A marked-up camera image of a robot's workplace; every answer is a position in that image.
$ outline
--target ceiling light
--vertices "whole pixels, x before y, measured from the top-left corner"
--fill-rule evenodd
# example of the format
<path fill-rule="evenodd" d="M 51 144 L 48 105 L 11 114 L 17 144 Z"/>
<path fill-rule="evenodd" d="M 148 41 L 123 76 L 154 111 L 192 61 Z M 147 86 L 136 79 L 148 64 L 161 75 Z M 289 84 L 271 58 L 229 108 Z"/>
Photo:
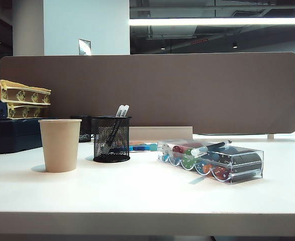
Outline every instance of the ceiling light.
<path fill-rule="evenodd" d="M 295 25 L 295 18 L 129 19 L 130 26 Z"/>

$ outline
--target clear plastic box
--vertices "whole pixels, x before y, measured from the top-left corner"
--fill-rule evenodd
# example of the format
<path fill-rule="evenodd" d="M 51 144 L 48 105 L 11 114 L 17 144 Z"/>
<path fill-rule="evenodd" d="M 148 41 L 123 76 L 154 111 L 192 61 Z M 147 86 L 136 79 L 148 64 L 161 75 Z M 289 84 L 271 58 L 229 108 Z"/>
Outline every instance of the clear plastic box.
<path fill-rule="evenodd" d="M 263 151 L 228 145 L 197 157 L 191 154 L 192 149 L 211 144 L 195 140 L 159 141 L 158 160 L 229 184 L 262 178 Z"/>

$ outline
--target stacked boxes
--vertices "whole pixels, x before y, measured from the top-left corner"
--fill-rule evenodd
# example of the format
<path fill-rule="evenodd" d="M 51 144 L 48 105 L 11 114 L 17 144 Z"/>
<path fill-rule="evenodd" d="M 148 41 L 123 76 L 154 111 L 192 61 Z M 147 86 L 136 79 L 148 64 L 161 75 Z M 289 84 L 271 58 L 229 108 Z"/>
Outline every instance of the stacked boxes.
<path fill-rule="evenodd" d="M 48 116 L 50 93 L 0 80 L 0 154 L 42 146 L 38 120 Z"/>
<path fill-rule="evenodd" d="M 50 90 L 0 80 L 0 119 L 48 116 Z"/>

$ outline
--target paper cup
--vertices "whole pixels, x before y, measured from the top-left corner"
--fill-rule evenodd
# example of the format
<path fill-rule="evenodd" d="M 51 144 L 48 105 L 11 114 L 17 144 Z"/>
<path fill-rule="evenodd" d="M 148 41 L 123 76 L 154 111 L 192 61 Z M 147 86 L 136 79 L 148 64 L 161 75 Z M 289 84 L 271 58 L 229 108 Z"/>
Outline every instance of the paper cup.
<path fill-rule="evenodd" d="M 39 120 L 47 172 L 76 168 L 80 122 L 80 119 Z"/>

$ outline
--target black storage box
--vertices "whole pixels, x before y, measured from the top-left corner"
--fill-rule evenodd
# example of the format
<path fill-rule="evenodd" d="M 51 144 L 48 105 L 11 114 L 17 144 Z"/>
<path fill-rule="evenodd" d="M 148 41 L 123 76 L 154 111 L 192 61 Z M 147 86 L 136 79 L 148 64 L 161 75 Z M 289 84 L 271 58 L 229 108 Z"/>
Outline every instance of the black storage box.
<path fill-rule="evenodd" d="M 0 119 L 0 154 L 42 147 L 39 119 Z"/>

